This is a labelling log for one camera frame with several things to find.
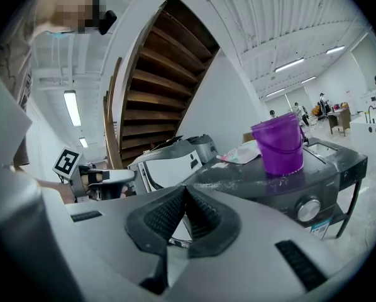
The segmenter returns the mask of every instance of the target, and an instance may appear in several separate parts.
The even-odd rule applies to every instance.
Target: white wall
[[[265,102],[262,102],[262,108],[263,108],[263,113],[264,113],[263,115],[265,117],[262,121],[270,120],[271,117],[270,117],[269,109]]]
[[[285,94],[273,98],[270,101],[265,102],[268,110],[274,110],[276,116],[282,116],[287,114],[290,111],[290,104],[287,102]]]
[[[352,51],[370,91],[376,89],[374,77],[376,76],[376,46],[374,37],[368,34]]]
[[[319,102],[319,94],[324,93],[330,104],[347,102],[352,113],[367,110],[359,98],[368,91],[367,83],[350,52],[342,55],[319,77],[306,83],[305,88],[313,107]]]
[[[208,134],[220,154],[237,147],[243,134],[259,123],[257,112],[242,80],[220,51],[207,71],[177,135]]]
[[[299,103],[303,107],[306,108],[307,112],[310,113],[311,110],[315,107],[312,106],[309,96],[304,89],[304,87],[300,87],[295,89],[294,91],[286,93],[287,99],[289,99],[290,106],[293,107],[295,106],[295,103]]]
[[[62,149],[69,146],[53,131],[33,98],[28,100],[26,113],[33,123],[26,134],[30,164],[22,169],[37,179],[59,182],[52,167]]]

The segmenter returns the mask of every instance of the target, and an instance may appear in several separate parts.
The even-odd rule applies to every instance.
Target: wooden stair step
[[[204,64],[181,43],[162,30],[153,27],[145,42],[145,47],[197,74],[204,70]]]
[[[129,140],[123,140],[121,147],[124,151],[124,149],[126,148],[139,147],[141,145],[157,143],[157,142],[165,142],[169,138],[171,138],[170,134],[154,135],[152,137],[149,136],[146,138],[131,138]]]
[[[167,0],[164,9],[175,19],[180,21],[191,33],[195,35],[208,50],[213,51],[217,43],[209,30],[196,17],[196,15],[180,0]]]
[[[174,130],[174,124],[128,125],[124,126],[123,136],[128,137],[130,135],[166,132]]]
[[[165,98],[164,96],[138,91],[129,91],[128,101],[166,105],[177,109],[185,108],[185,102],[179,101],[178,99]]]
[[[144,72],[143,70],[140,70],[140,69],[135,69],[133,73],[133,78],[138,79],[140,81],[147,82],[147,83],[156,84],[170,92],[178,93],[184,96],[192,95],[191,90],[188,87],[185,87],[181,84],[170,81],[169,79],[160,77],[158,75]]]
[[[181,120],[180,113],[161,112],[161,111],[142,111],[140,109],[127,109],[124,114],[124,120]]]
[[[142,155],[143,151],[150,150],[150,144],[146,144],[142,147],[136,147],[136,148],[129,148],[124,151],[122,151],[122,160],[135,158],[136,156]]]
[[[198,80],[193,73],[189,72],[188,70],[183,68],[183,66],[180,66],[179,64],[173,62],[167,57],[164,57],[163,55],[154,52],[153,50],[142,48],[141,57],[143,59],[148,59],[149,61],[159,63],[161,66],[167,68],[168,70],[172,71],[173,73],[177,74],[178,76],[193,84],[198,83]]]
[[[212,57],[210,51],[180,21],[166,11],[162,11],[156,19],[155,26],[175,38],[201,60]]]
[[[139,155],[137,155],[136,157],[133,157],[133,158],[123,160],[124,169],[126,169],[126,167],[128,167],[137,157],[139,157]]]

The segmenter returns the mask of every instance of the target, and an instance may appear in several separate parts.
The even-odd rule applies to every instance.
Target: white ceiling
[[[320,75],[342,54],[326,55],[325,51],[337,45],[350,46],[368,25],[351,0],[210,1],[223,20],[241,65],[261,100],[266,94],[283,87],[288,91],[298,88],[302,86],[301,81]],[[119,21],[132,0],[106,2]],[[34,41],[33,95],[65,141],[82,149],[79,138],[86,138],[87,160],[101,160],[106,155],[99,142],[104,132],[97,122],[102,117],[99,87],[110,41],[111,34],[101,36],[97,32],[59,40],[40,35]],[[303,63],[274,72],[276,67],[301,57],[305,58]],[[82,128],[70,122],[63,98],[67,89],[77,91]]]

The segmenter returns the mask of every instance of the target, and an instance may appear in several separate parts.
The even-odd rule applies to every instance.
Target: wooden staircase
[[[167,0],[131,57],[121,111],[119,154],[126,167],[173,137],[219,46],[179,0]]]

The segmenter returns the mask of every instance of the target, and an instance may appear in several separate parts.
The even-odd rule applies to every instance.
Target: hand
[[[97,181],[98,182],[101,182],[102,181],[102,174],[96,174],[96,178],[97,178]],[[89,177],[87,176],[87,174],[84,174],[82,177],[82,185],[83,185],[83,189],[84,191],[87,193],[87,194],[90,194],[92,195],[92,191],[91,189],[89,188]],[[122,188],[122,191],[121,191],[121,194],[119,195],[120,198],[126,198],[126,192],[128,190],[128,187],[127,186],[123,186]]]

